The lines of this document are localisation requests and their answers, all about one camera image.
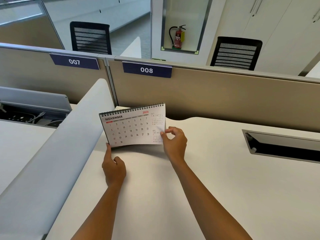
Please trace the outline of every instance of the cabinet handle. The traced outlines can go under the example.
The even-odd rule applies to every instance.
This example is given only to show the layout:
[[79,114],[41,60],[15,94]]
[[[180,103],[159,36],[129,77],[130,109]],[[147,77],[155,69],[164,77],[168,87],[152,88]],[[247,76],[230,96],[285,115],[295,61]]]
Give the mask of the cabinet handle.
[[258,6],[258,9],[257,9],[257,11],[256,11],[256,14],[257,14],[257,12],[258,12],[258,10],[259,10],[259,8],[260,8],[260,6],[261,6],[261,3],[259,4],[259,6]]
[[320,11],[320,8],[319,8],[319,10],[317,11],[317,13],[316,13],[315,15],[313,15],[312,19],[314,19],[315,16],[317,16],[317,14],[318,14],[319,11]]
[[253,9],[254,9],[254,6],[255,6],[256,2],[257,2],[257,0],[255,0],[255,1],[254,1],[254,4],[253,4],[253,6],[252,6],[252,8],[251,8],[250,13],[252,13],[252,11],[253,11]]

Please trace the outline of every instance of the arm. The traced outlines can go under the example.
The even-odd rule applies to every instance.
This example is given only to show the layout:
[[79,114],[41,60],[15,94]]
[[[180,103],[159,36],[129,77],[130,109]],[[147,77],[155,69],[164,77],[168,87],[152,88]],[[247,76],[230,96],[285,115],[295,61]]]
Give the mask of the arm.
[[[170,140],[166,133],[172,133],[175,137]],[[183,131],[170,126],[165,130],[165,133],[161,132],[161,136],[164,151],[178,175],[186,198],[206,240],[252,240],[246,230],[214,198],[184,161],[187,138]]]
[[126,177],[126,166],[119,157],[112,160],[111,147],[109,144],[106,146],[102,168],[108,189],[71,240],[111,240],[118,197]]

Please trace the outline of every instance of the yellow tag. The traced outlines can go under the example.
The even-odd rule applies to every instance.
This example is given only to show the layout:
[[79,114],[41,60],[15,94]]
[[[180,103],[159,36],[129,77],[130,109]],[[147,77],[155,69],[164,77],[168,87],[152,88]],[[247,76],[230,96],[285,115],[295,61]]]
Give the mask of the yellow tag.
[[184,32],[181,32],[181,42],[184,42]]

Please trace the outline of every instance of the black office chair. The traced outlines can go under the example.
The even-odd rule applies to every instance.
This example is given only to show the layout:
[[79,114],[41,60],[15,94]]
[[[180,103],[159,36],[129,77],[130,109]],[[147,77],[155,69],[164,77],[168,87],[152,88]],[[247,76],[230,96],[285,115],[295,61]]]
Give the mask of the black office chair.
[[257,64],[261,47],[261,40],[218,37],[210,66],[253,71]]
[[112,55],[108,24],[71,22],[72,50]]

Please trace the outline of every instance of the spiral binding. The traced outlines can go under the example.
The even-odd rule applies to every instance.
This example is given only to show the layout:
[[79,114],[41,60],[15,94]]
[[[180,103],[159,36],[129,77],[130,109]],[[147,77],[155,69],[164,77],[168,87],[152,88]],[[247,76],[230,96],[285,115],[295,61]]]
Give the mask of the spiral binding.
[[165,103],[150,104],[150,105],[146,105],[146,106],[139,106],[139,107],[134,107],[134,108],[126,108],[126,109],[109,111],[109,112],[105,112],[105,113],[99,113],[99,115],[101,115],[101,117],[110,116],[110,115],[118,115],[118,114],[137,111],[137,110],[141,110],[141,109],[150,109],[150,108],[155,108],[155,107],[161,107],[164,105],[165,105]]

